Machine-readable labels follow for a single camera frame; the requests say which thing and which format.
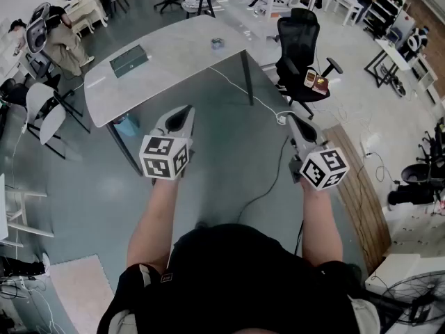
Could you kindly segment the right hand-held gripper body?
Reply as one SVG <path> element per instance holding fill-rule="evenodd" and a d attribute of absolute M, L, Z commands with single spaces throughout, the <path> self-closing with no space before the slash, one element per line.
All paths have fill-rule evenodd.
<path fill-rule="evenodd" d="M 350 170 L 348 161 L 340 147 L 332 141 L 317 145 L 305 143 L 301 148 L 290 141 L 295 154 L 289 162 L 294 183 L 306 179 L 317 191 L 338 185 Z"/>

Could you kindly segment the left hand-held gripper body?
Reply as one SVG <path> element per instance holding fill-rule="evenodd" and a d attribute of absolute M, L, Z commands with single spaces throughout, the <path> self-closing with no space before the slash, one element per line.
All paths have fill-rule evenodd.
<path fill-rule="evenodd" d="M 194 127 L 179 132 L 157 127 L 145 135 L 139 151 L 144 176 L 163 180 L 182 176 L 194 153 L 193 131 Z"/>

